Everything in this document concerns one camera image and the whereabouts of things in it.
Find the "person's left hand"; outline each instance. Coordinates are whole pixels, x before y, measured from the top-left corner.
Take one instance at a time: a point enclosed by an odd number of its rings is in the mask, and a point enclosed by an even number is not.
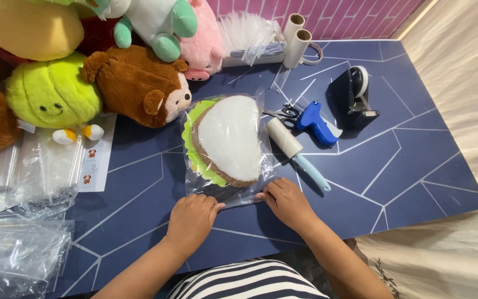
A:
[[[163,240],[187,259],[208,237],[217,213],[224,207],[213,196],[190,194],[181,198],[171,211]]]

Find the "blue tagging gun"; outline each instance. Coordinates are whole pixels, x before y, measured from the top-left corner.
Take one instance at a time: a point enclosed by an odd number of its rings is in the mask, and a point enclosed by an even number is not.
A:
[[[300,114],[300,117],[298,117],[296,128],[304,130],[307,127],[311,127],[320,143],[325,146],[334,146],[339,138],[333,135],[324,119],[320,116],[321,107],[322,105],[319,102],[309,104]]]

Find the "pink plush pig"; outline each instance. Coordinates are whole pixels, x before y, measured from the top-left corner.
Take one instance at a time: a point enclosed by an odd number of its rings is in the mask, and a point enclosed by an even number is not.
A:
[[[222,68],[226,51],[222,43],[217,19],[206,0],[188,0],[195,11],[199,27],[195,36],[179,38],[182,53],[180,59],[188,63],[184,72],[188,80],[203,81]]]

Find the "blue handle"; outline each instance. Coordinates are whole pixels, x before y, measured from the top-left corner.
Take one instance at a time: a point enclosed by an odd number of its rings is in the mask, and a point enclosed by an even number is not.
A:
[[[329,186],[329,183],[326,179],[324,179],[324,176],[322,173],[320,173],[311,162],[309,162],[302,154],[297,153],[293,159],[302,167],[307,174],[315,181],[315,183],[322,189],[326,191],[331,191],[331,186]]]
[[[296,121],[296,128],[304,130],[306,127],[311,126],[320,143],[325,146],[335,145],[338,138],[333,135],[328,125],[320,117],[320,107],[322,105],[318,102],[309,104]]]

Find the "hand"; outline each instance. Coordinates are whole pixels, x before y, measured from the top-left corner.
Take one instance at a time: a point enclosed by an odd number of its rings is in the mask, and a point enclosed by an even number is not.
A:
[[[217,213],[224,207],[213,196],[190,194],[181,198],[171,211],[163,240],[187,260],[208,237]]]
[[[256,197],[264,200],[276,217],[298,234],[320,221],[300,188],[289,179],[270,182]]]

